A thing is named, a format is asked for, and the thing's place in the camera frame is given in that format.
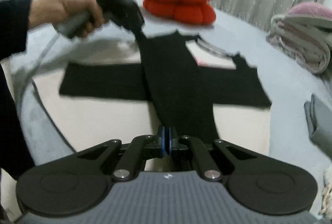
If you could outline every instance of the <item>silver bolt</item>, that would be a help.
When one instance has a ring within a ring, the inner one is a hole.
[[[125,169],[119,169],[119,170],[116,170],[113,174],[117,178],[126,178],[129,176],[130,172]]]
[[[216,179],[220,177],[220,175],[221,175],[220,172],[216,170],[208,170],[204,173],[204,176],[209,179]]]

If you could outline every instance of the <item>white cable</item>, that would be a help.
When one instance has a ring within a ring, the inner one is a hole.
[[[21,89],[21,93],[20,93],[20,97],[18,99],[18,103],[17,103],[17,114],[19,119],[21,119],[21,113],[22,113],[22,102],[23,102],[23,97],[25,94],[25,91],[29,85],[29,83],[32,80],[32,77],[36,74],[36,72],[38,71],[40,65],[42,64],[43,59],[46,57],[46,55],[48,54],[48,52],[50,51],[50,49],[52,48],[52,46],[56,43],[56,41],[59,39],[60,34],[57,33],[55,34],[52,39],[49,41],[49,43],[46,45],[46,47],[44,48],[44,50],[42,51],[42,53],[39,55],[38,59],[36,60],[36,63],[33,67],[33,69],[31,70],[30,73],[27,74],[24,83],[22,85],[22,89]]]

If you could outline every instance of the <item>round black pad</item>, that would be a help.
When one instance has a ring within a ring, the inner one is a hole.
[[[107,177],[98,172],[78,175],[56,170],[38,174],[32,169],[22,175],[16,189],[25,210],[43,216],[66,216],[98,204],[108,186]]]
[[[241,161],[229,178],[228,190],[245,207],[268,215],[309,210],[317,183],[305,170],[277,160]]]

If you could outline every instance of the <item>black cross-shaped mat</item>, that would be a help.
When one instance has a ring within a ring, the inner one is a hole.
[[[204,143],[218,139],[213,104],[270,107],[257,76],[239,54],[236,69],[199,67],[186,41],[199,35],[178,31],[137,41],[141,64],[87,66],[69,63],[60,94],[129,100],[151,100],[164,126]]]

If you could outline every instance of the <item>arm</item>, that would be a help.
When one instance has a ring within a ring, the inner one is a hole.
[[[27,32],[42,24],[57,24],[88,9],[94,25],[87,23],[86,37],[105,20],[96,0],[0,0],[0,60],[26,49]]]
[[[31,2],[0,1],[0,60],[25,50]]]

